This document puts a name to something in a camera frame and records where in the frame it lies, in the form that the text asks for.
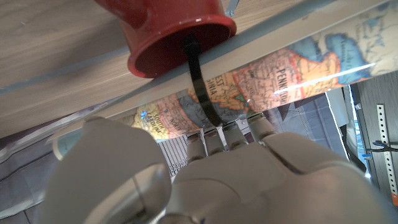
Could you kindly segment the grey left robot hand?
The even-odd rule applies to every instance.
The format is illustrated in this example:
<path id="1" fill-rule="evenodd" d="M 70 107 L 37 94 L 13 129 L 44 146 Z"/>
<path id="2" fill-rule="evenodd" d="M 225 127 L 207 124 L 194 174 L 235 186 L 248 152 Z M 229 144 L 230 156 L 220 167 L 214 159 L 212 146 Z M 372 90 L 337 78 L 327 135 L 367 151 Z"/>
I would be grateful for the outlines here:
<path id="1" fill-rule="evenodd" d="M 175 177 L 145 130 L 97 117 L 55 168 L 41 223 L 396 223 L 397 210 L 345 158 L 262 114 L 188 139 Z"/>

